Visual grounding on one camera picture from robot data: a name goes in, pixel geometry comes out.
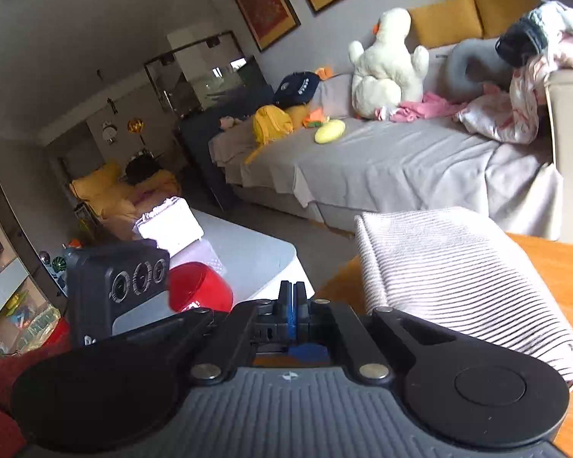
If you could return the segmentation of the grey striped knit garment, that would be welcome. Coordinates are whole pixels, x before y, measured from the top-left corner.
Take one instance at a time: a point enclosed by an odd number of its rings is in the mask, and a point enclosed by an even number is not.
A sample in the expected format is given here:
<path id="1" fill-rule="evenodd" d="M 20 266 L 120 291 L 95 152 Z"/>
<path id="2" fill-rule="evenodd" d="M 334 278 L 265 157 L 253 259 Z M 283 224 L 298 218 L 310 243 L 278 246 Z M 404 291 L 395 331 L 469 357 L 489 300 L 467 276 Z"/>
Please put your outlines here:
<path id="1" fill-rule="evenodd" d="M 356 217 L 365 308 L 394 308 L 549 364 L 573 389 L 573 327 L 518 244 L 474 211 Z"/>

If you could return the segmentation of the white coffee table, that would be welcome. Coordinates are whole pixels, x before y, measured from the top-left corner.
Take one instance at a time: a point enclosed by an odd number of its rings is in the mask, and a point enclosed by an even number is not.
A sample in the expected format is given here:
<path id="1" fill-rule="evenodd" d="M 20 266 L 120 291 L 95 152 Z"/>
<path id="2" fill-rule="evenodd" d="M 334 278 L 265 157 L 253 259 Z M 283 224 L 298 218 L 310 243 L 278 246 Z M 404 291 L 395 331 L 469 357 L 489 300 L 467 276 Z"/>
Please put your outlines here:
<path id="1" fill-rule="evenodd" d="M 316 293 L 293 244 L 199 210 L 193 209 L 192 214 L 225 268 L 222 277 L 231 286 L 235 304 L 277 299 L 282 280 L 303 282 L 308 299 Z M 112 324 L 112 334 L 122 334 L 174 314 L 168 306 L 168 293 L 163 292 L 119 316 Z"/>

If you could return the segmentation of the red round object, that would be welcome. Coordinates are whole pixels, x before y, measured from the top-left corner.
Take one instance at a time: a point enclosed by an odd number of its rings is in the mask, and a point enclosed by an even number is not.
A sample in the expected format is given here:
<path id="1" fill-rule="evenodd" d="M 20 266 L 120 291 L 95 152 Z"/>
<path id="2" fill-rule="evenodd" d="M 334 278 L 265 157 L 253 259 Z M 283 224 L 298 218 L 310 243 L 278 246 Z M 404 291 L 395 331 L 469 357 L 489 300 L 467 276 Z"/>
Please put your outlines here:
<path id="1" fill-rule="evenodd" d="M 231 286 L 212 268 L 191 261 L 170 269 L 168 306 L 177 313 L 195 308 L 228 312 L 234 305 Z"/>

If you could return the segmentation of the white tissue box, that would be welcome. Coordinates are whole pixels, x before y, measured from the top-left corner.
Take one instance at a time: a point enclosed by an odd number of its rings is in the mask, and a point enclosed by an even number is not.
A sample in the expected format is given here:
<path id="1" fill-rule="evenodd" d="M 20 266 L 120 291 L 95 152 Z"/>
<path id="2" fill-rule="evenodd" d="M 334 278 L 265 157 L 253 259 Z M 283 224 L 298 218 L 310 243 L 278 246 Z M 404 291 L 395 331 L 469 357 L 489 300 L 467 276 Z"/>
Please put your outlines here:
<path id="1" fill-rule="evenodd" d="M 141 238 L 154 240 L 158 248 L 174 256 L 199 241 L 204 230 L 182 197 L 167 198 L 152 211 L 144 213 L 134 223 Z"/>

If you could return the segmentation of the beige grey sofa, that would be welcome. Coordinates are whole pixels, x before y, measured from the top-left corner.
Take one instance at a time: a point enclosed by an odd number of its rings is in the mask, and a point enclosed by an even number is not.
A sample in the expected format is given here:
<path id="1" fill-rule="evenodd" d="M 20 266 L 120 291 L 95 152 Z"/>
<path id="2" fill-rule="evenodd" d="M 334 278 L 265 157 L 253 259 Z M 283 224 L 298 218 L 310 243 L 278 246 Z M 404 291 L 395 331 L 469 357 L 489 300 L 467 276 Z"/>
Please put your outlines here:
<path id="1" fill-rule="evenodd" d="M 552 134 L 529 145 L 470 134 L 450 118 L 357 119 L 351 82 L 349 74 L 324 80 L 312 100 L 346 124 L 328 144 L 303 127 L 257 147 L 249 120 L 214 135 L 219 180 L 246 201 L 343 231 L 361 212 L 461 206 L 506 232 L 573 244 L 573 72 L 554 76 Z"/>

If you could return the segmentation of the yellow green oval toy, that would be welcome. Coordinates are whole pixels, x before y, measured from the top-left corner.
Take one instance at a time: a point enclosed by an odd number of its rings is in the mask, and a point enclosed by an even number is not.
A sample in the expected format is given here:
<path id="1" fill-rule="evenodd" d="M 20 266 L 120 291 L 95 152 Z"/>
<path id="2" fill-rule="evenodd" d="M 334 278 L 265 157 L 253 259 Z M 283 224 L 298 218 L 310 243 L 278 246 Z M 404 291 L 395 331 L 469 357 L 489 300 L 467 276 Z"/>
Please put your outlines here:
<path id="1" fill-rule="evenodd" d="M 339 119 L 323 123 L 314 133 L 314 141 L 324 145 L 338 140 L 346 131 L 346 123 Z"/>

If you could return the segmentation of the yellow plush toy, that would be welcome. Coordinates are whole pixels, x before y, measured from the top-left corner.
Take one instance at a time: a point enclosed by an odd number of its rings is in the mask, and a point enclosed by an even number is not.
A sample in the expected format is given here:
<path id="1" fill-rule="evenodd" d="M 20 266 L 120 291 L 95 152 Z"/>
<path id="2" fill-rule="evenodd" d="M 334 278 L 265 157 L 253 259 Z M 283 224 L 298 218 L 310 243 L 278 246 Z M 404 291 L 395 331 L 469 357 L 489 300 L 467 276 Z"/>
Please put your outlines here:
<path id="1" fill-rule="evenodd" d="M 245 159 L 249 164 L 263 147 L 288 137 L 303 127 L 303 119 L 310 113 L 309 105 L 290 106 L 286 110 L 276 105 L 264 105 L 253 115 L 253 138 L 256 147 Z"/>

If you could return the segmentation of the dark blue cap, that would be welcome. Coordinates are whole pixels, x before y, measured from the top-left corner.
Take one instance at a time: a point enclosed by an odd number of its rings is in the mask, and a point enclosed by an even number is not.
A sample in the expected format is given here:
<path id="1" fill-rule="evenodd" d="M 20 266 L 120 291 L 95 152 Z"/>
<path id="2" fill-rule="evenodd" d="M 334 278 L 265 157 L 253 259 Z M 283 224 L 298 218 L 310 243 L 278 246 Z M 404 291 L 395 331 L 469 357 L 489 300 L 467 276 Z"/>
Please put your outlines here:
<path id="1" fill-rule="evenodd" d="M 291 73 L 281 81 L 276 89 L 273 105 L 282 110 L 305 105 L 314 97 L 320 83 L 320 77 L 311 71 Z"/>

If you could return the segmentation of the pink cloth on sofa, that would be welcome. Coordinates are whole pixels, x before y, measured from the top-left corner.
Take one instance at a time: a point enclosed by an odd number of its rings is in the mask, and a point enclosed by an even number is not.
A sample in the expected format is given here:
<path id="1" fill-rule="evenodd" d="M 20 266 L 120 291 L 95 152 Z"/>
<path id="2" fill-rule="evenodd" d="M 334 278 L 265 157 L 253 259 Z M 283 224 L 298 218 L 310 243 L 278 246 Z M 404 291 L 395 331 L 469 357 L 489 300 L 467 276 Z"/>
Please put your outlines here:
<path id="1" fill-rule="evenodd" d="M 375 118 L 379 121 L 412 123 L 417 120 L 452 117 L 461 112 L 467 105 L 467 102 L 449 102 L 442 96 L 426 92 L 423 94 L 421 102 L 401 102 L 392 109 L 376 109 Z"/>

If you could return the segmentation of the white plush duck toy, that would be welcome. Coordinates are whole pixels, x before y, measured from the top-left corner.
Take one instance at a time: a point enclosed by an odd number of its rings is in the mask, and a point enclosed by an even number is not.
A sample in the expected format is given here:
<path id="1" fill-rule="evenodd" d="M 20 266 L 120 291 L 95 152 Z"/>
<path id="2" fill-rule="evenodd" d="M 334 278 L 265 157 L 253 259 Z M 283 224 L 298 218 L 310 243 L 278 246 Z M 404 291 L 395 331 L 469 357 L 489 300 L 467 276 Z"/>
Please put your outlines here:
<path id="1" fill-rule="evenodd" d="M 349 44 L 354 67 L 351 98 L 359 117 L 376 119 L 390 115 L 402 102 L 421 102 L 423 82 L 429 72 L 429 50 L 406 46 L 412 25 L 410 13 L 401 7 L 387 10 L 378 23 L 375 42 L 364 50 L 358 40 Z"/>

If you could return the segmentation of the grey neck pillow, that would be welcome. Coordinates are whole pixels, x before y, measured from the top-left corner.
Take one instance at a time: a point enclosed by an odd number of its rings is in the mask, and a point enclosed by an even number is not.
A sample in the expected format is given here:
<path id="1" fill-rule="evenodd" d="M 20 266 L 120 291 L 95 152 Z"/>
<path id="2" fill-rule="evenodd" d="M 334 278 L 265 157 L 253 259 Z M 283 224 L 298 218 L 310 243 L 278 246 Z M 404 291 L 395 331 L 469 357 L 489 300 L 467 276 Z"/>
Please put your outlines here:
<path id="1" fill-rule="evenodd" d="M 447 56 L 443 66 L 442 92 L 452 102 L 471 102 L 484 94 L 487 85 L 507 91 L 513 67 L 496 51 L 496 39 L 465 39 Z"/>

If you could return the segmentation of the yellow cushion left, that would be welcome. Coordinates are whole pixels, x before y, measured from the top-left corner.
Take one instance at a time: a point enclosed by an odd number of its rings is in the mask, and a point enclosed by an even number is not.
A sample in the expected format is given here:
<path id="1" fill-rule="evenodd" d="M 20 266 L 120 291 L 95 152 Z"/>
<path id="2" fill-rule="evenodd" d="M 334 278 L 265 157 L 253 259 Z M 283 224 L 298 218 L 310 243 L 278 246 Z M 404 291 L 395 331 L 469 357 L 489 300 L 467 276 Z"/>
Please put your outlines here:
<path id="1" fill-rule="evenodd" d="M 483 37 L 475 0 L 443 0 L 411 8 L 409 13 L 418 42 L 425 48 L 439 48 Z"/>

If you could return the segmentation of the yellow cushion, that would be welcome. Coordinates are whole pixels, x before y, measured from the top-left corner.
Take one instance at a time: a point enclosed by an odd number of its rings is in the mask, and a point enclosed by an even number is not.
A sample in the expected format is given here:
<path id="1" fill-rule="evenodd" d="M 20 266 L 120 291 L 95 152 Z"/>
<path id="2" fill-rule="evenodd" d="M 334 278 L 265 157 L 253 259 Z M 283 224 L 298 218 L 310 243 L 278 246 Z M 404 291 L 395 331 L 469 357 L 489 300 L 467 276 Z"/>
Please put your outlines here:
<path id="1" fill-rule="evenodd" d="M 498 37 L 540 0 L 475 0 L 485 39 Z"/>
<path id="2" fill-rule="evenodd" d="M 439 48 L 483 37 L 475 0 L 443 0 L 411 8 L 409 13 L 418 42 L 425 48 Z"/>

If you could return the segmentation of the yellow cushion right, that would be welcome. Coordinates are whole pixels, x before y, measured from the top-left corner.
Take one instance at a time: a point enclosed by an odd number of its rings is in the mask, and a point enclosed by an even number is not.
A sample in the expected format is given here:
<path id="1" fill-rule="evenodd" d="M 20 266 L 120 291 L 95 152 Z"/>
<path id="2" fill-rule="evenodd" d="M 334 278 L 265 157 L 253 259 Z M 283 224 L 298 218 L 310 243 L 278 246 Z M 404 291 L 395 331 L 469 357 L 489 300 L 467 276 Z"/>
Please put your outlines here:
<path id="1" fill-rule="evenodd" d="M 540 0 L 475 0 L 485 39 L 498 37 Z"/>

